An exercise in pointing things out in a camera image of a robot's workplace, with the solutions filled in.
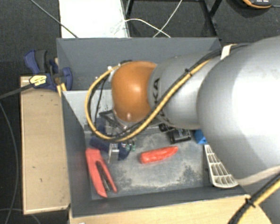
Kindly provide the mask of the pale grey metal gripper finger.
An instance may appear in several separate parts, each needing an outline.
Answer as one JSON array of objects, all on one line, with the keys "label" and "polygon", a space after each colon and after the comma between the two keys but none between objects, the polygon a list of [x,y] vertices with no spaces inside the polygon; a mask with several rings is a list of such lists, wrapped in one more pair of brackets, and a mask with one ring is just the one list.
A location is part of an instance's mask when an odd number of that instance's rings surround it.
[{"label": "pale grey metal gripper finger", "polygon": [[116,163],[119,160],[119,148],[117,143],[110,143],[108,150],[108,163]]}]

